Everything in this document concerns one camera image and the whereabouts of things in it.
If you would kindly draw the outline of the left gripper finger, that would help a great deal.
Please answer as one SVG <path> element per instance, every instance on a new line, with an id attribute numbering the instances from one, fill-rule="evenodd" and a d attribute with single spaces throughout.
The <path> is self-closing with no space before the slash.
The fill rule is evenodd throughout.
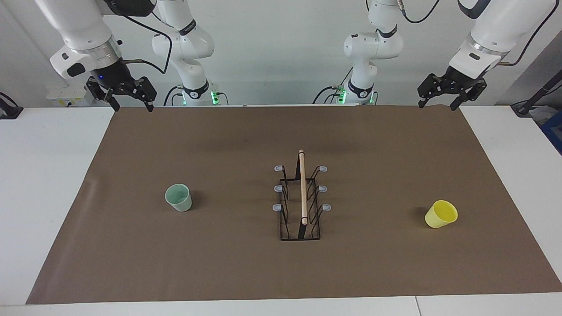
<path id="1" fill-rule="evenodd" d="M 457 110 L 461 104 L 467 101 L 475 101 L 486 89 L 486 80 L 477 79 L 465 83 L 456 83 L 453 93 L 456 94 L 455 100 L 450 104 L 452 111 Z"/>
<path id="2" fill-rule="evenodd" d="M 417 92 L 420 97 L 419 108 L 423 108 L 430 99 L 443 94 L 443 78 L 436 75 L 428 75 L 418 86 Z"/>

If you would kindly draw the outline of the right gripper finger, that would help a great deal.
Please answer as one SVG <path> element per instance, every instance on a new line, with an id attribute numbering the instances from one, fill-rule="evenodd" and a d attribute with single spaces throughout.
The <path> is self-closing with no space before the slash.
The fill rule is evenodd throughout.
<path id="1" fill-rule="evenodd" d="M 88 78 L 86 81 L 86 88 L 90 91 L 95 100 L 106 102 L 114 111 L 120 110 L 120 104 L 114 97 L 112 90 L 110 89 L 105 92 L 94 77 Z"/>
<path id="2" fill-rule="evenodd" d="M 132 97 L 142 101 L 148 112 L 153 112 L 157 91 L 147 77 L 133 79 Z"/>

